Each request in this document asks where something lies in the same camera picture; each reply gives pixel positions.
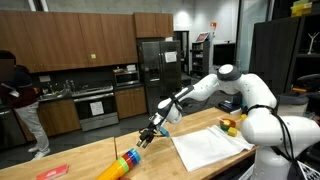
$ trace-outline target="refrigerator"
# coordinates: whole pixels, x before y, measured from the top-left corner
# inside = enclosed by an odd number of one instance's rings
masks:
[[[140,77],[150,116],[162,100],[181,90],[180,51],[180,41],[138,43]]]

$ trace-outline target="oven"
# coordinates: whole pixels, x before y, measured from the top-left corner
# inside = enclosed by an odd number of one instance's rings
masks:
[[[119,123],[113,88],[73,93],[73,101],[82,131]]]

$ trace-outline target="wooden countertop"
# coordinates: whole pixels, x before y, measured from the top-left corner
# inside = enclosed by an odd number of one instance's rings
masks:
[[[240,127],[240,116],[230,115],[216,108],[207,109],[183,117],[178,125],[165,124],[170,136],[180,136],[205,129],[219,123],[217,117],[228,117],[237,122]],[[138,148],[135,144],[139,140],[139,133],[134,132],[115,139],[118,157],[134,147],[141,156],[141,161],[124,177],[132,180],[143,179],[209,179],[238,162],[255,153],[256,147],[250,151],[242,151],[226,160],[208,165],[206,167],[187,172],[171,138],[156,138],[146,149]]]
[[[116,160],[114,138],[108,138],[64,152],[44,157],[41,160],[0,170],[0,179],[36,179],[38,174],[68,164],[68,173],[62,179],[95,179]]]

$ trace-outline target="kitchen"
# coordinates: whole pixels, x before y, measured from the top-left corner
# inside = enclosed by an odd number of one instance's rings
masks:
[[[138,64],[138,54],[136,51],[136,37],[138,33],[137,29],[134,29],[136,25],[134,21],[128,17],[136,15],[137,18],[139,16],[144,15],[144,13],[114,13],[116,15],[106,15],[104,14],[105,11],[95,10],[91,11],[94,14],[87,14],[85,13],[86,8],[79,8],[78,10],[70,10],[71,12],[79,12],[77,13],[65,13],[69,12],[63,9],[62,5],[58,7],[54,4],[54,1],[51,1],[51,7],[54,13],[47,13],[45,15],[35,15],[31,12],[21,12],[21,16],[18,15],[19,13],[14,12],[10,15],[13,22],[23,22],[26,23],[26,27],[19,27],[13,28],[11,33],[15,33],[15,31],[19,31],[17,33],[20,34],[18,39],[14,41],[10,41],[10,46],[16,46],[13,48],[13,51],[18,54],[18,59],[24,57],[24,62],[22,64],[26,64],[30,70],[34,73],[34,85],[36,87],[48,88],[48,86],[52,86],[54,90],[62,90],[63,84],[66,80],[72,80],[75,84],[75,87],[78,88],[83,83],[90,83],[92,80],[96,82],[100,81],[112,81],[113,82],[113,91],[114,97],[117,98],[117,91],[120,93],[122,91],[126,91],[123,93],[127,93],[123,99],[127,99],[126,97],[132,96],[132,91],[135,88],[139,89],[139,97],[145,98],[143,94],[145,94],[146,89],[141,89],[144,87],[143,84],[136,84],[135,86],[125,86],[116,88],[114,84],[114,74],[113,70],[115,69],[125,69],[127,65],[135,65],[137,69],[139,69]],[[155,18],[155,14],[159,13],[158,7],[152,5],[151,2],[147,3],[144,7],[148,5],[154,8],[154,12],[152,17]],[[185,8],[187,11],[192,9],[191,3],[185,2],[179,4],[180,7]],[[232,6],[228,9],[228,11],[236,10]],[[167,15],[165,13],[161,13],[162,16],[165,16],[165,25],[159,25],[160,27],[168,27],[171,34],[164,32],[162,35],[154,35],[153,30],[151,31],[151,38],[164,38],[172,37],[173,30],[181,30],[181,29],[189,29],[192,24],[191,22],[184,22],[185,24],[181,24],[181,19],[177,19],[177,22],[173,22],[173,16],[171,14]],[[25,35],[32,33],[30,35],[30,39],[26,39]],[[139,35],[141,38],[146,38],[146,32],[141,32]],[[224,34],[221,39],[230,39],[235,38],[234,34],[231,30],[228,32],[229,34]],[[193,33],[190,39],[193,39],[197,36],[197,32]],[[40,82],[39,76],[47,77],[50,76],[50,83],[48,82]],[[77,113],[77,105],[73,110],[68,112],[76,112]],[[147,112],[147,108],[141,108],[140,112],[126,112],[122,117],[134,117],[138,114],[144,114]],[[70,131],[74,131],[76,129],[81,129],[81,123],[74,123],[70,126],[70,129],[59,130],[59,127],[56,127],[54,130],[50,130],[50,124],[52,124],[54,120],[50,120],[48,122],[49,132],[52,135],[57,135],[60,133],[66,133]]]

